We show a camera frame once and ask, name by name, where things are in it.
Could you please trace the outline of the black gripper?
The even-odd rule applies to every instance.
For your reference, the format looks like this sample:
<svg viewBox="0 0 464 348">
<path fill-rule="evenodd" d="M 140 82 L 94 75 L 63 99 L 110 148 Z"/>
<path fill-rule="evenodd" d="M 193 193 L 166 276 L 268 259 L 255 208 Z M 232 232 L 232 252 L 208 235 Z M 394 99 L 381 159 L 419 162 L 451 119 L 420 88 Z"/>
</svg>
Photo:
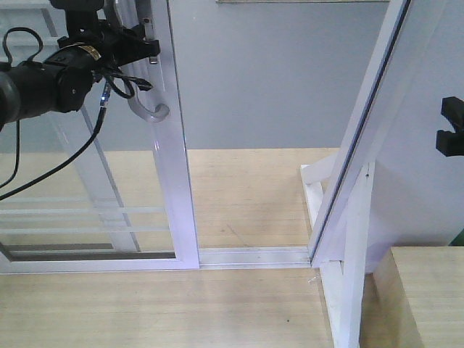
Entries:
<svg viewBox="0 0 464 348">
<path fill-rule="evenodd" d="M 51 1 L 65 13 L 67 35 L 49 57 L 54 78 L 126 78 L 121 67 L 155 55 L 144 25 L 122 25 L 115 1 Z"/>
</svg>

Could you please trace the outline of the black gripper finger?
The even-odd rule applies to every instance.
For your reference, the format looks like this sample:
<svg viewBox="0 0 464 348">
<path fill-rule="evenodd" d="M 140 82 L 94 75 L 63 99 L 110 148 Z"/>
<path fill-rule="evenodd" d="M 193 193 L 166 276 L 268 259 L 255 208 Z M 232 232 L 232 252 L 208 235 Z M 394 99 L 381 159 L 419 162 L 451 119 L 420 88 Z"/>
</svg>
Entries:
<svg viewBox="0 0 464 348">
<path fill-rule="evenodd" d="M 444 116 L 452 127 L 463 127 L 463 100 L 456 96 L 442 99 L 441 115 Z"/>
<path fill-rule="evenodd" d="M 438 130 L 436 132 L 436 149 L 445 157 L 464 155 L 464 133 Z"/>
</svg>

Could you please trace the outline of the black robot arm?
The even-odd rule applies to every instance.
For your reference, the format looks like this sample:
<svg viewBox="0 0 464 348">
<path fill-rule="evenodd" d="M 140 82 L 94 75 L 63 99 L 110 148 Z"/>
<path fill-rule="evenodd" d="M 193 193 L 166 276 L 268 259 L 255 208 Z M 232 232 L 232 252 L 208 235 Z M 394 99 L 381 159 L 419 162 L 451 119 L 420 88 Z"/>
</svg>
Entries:
<svg viewBox="0 0 464 348">
<path fill-rule="evenodd" d="M 50 111 L 78 111 L 94 83 L 105 80 L 101 103 L 111 92 L 124 99 L 135 88 L 148 91 L 147 80 L 127 76 L 121 67 L 160 53 L 157 40 L 146 36 L 143 25 L 122 26 L 117 19 L 99 19 L 103 9 L 114 11 L 112 1 L 52 1 L 65 13 L 67 35 L 58 39 L 58 50 L 42 62 L 31 54 L 17 66 L 2 41 L 7 61 L 1 63 L 1 124 L 19 122 Z"/>
</svg>

